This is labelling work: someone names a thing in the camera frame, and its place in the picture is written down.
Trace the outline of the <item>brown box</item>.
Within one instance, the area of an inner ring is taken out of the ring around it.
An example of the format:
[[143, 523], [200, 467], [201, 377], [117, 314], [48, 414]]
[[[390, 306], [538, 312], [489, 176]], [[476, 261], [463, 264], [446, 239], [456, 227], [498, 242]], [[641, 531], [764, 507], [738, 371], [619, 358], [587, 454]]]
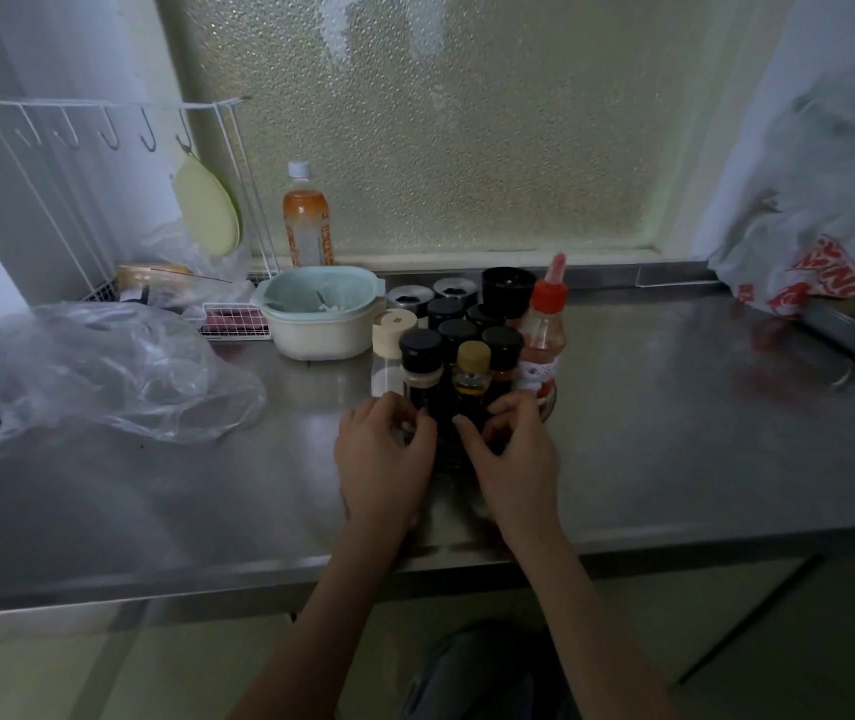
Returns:
[[193, 271], [185, 265], [169, 263], [121, 264], [113, 280], [115, 300], [147, 304], [152, 283], [161, 284], [181, 276], [193, 276]]

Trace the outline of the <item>person's left forearm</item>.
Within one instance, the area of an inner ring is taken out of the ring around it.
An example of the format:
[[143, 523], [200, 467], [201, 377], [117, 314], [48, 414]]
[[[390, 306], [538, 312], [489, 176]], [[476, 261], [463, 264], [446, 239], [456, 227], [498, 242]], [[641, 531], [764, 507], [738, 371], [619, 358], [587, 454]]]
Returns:
[[288, 636], [226, 720], [335, 720], [375, 597], [411, 521], [349, 519]]

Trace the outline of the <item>jar with silver-rimmed lid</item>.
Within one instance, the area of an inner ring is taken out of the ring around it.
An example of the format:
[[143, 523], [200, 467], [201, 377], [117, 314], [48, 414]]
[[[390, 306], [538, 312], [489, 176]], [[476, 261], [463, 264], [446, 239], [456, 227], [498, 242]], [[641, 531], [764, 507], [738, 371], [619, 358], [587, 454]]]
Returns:
[[414, 314], [419, 320], [428, 317], [429, 303], [436, 293], [433, 289], [419, 285], [403, 285], [390, 289], [385, 296], [389, 309], [403, 310]]
[[437, 298], [456, 299], [465, 309], [479, 302], [480, 290], [478, 285], [465, 277], [446, 277], [437, 280], [432, 289]]

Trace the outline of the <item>small bottle with yellow cap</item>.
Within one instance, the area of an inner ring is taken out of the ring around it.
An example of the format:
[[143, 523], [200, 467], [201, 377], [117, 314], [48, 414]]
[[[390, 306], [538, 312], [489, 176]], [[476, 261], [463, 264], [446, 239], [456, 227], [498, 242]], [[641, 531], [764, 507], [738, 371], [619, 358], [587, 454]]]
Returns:
[[492, 352], [481, 340], [468, 340], [459, 348], [451, 376], [456, 410], [466, 417], [478, 431], [483, 430], [489, 418], [484, 400], [491, 385]]

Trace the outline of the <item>pale green round lid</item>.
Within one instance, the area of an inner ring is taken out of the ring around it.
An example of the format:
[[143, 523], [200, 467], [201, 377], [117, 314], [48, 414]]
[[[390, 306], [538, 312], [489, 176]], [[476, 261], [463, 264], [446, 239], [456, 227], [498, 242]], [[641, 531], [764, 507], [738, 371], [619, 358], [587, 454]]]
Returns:
[[174, 198], [189, 238], [211, 257], [224, 258], [241, 243], [241, 216], [228, 189], [195, 156], [183, 153], [173, 175]]

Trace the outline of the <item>small crumpled clear plastic bag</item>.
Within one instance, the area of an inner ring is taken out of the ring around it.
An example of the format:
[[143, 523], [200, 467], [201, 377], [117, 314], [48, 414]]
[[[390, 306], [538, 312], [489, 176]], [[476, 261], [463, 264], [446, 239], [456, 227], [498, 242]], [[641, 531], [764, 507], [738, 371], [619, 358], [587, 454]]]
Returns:
[[149, 262], [146, 304], [183, 313], [206, 305], [248, 304], [251, 252], [247, 243], [225, 256], [209, 253], [188, 234], [181, 220], [163, 225], [147, 238]]

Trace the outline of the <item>pink sponge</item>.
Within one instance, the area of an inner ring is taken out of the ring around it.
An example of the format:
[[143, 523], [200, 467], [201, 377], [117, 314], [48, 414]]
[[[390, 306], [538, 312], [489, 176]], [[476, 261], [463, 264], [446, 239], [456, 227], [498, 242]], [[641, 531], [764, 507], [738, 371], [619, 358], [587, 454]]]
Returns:
[[214, 308], [206, 311], [201, 332], [208, 338], [269, 338], [268, 322], [257, 308]]

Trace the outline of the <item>person's left hand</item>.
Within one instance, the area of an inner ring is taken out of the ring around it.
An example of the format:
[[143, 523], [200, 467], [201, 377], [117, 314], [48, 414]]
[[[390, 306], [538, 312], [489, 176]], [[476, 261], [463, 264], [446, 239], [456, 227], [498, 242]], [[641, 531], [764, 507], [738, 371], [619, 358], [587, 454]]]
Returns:
[[415, 451], [392, 436], [405, 397], [386, 393], [347, 411], [334, 444], [349, 522], [401, 542], [413, 527], [433, 472], [434, 451]]

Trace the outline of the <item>large black-capped jar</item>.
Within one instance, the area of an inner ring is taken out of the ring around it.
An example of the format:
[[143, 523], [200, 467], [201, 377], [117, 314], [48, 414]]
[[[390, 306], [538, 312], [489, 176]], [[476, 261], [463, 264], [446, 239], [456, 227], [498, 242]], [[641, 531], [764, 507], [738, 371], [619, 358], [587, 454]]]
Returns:
[[490, 267], [481, 274], [481, 304], [488, 315], [515, 322], [526, 314], [538, 278], [520, 267]]

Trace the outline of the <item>white bowl with mint strainer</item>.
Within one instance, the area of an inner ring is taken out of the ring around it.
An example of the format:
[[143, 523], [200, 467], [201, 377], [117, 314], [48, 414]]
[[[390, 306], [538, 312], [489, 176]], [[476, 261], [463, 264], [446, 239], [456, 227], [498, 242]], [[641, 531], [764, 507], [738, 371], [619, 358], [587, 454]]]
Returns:
[[285, 357], [340, 361], [372, 348], [373, 321], [385, 308], [386, 281], [342, 265], [296, 267], [261, 282], [251, 302]]

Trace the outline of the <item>person's dark trousers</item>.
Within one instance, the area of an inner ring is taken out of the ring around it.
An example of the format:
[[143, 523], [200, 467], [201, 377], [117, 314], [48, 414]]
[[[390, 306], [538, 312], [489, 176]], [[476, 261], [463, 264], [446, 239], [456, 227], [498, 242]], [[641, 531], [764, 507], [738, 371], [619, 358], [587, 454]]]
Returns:
[[426, 655], [399, 720], [582, 720], [547, 628], [489, 619]]

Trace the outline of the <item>frosted glass window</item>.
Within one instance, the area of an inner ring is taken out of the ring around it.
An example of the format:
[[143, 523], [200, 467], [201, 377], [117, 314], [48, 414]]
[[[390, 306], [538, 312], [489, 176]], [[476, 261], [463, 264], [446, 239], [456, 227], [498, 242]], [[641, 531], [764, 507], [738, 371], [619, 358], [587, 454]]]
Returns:
[[287, 260], [307, 160], [342, 263], [707, 258], [697, 229], [796, 0], [155, 0], [183, 94], [245, 98]]

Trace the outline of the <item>red-capped sauce bottle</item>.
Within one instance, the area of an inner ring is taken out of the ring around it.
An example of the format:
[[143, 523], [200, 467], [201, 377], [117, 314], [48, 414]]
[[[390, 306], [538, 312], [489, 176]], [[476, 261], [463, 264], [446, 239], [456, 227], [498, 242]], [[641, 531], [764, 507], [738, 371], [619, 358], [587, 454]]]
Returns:
[[567, 344], [562, 318], [568, 297], [565, 268], [565, 254], [557, 253], [545, 276], [535, 283], [529, 308], [517, 327], [524, 345], [514, 390], [529, 390], [535, 394], [541, 412], [556, 390], [556, 372]]

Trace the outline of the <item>person's right hand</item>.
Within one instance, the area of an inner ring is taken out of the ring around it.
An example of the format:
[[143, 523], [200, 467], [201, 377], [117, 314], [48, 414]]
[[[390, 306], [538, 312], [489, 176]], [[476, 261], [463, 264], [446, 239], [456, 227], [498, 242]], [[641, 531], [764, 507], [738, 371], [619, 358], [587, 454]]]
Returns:
[[486, 422], [487, 444], [507, 432], [501, 455], [471, 460], [482, 496], [504, 542], [519, 562], [559, 544], [558, 449], [541, 423], [535, 395], [513, 391], [496, 400]]

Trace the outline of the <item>clear jar with beige lid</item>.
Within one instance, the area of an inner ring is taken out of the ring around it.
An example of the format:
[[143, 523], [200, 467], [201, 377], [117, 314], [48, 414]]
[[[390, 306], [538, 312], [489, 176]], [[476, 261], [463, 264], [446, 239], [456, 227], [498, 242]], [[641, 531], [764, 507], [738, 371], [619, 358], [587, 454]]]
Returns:
[[416, 315], [401, 309], [385, 310], [373, 320], [372, 398], [381, 398], [389, 392], [404, 395], [400, 340], [418, 327]]

